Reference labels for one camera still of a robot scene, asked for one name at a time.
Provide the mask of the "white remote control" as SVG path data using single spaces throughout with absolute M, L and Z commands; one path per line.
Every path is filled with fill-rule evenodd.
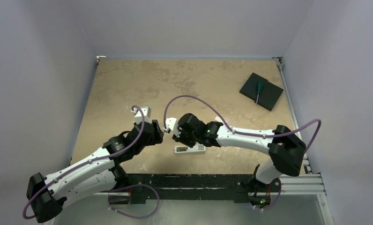
M 188 146 L 175 146 L 174 147 L 175 154 L 204 154 L 206 152 L 206 147 L 201 144 L 196 144 L 194 147 L 188 147 L 188 150 L 184 152 L 177 152 L 178 147 L 188 147 Z

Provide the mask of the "white battery cover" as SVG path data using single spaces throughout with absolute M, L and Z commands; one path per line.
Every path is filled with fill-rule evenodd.
M 215 120 L 218 121 L 218 122 L 223 122 L 223 121 L 221 120 L 221 118 L 218 117 L 218 116 L 215 117 Z

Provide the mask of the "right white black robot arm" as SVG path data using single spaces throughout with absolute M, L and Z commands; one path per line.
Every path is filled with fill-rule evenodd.
M 172 133 L 173 140 L 189 148 L 196 145 L 205 147 L 237 147 L 255 150 L 269 156 L 259 165 L 251 178 L 255 190 L 262 191 L 281 175 L 297 177 L 303 162 L 306 144 L 283 125 L 276 129 L 249 130 L 227 127 L 222 121 L 204 123 L 195 115 L 187 113 L 180 119 L 167 118 L 165 131 Z

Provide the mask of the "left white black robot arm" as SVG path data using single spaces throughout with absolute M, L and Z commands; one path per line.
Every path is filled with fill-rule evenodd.
M 102 191 L 132 193 L 136 188 L 146 187 L 132 182 L 120 164 L 140 154 L 145 147 L 162 143 L 163 136 L 157 120 L 140 120 L 130 131 L 109 138 L 96 151 L 65 169 L 32 175 L 22 217 L 45 223 L 89 195 Z

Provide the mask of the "gold AAA battery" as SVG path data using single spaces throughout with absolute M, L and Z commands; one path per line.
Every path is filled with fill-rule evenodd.
M 184 151 L 187 151 L 188 150 L 188 147 L 178 147 L 177 148 L 177 152 L 184 152 Z

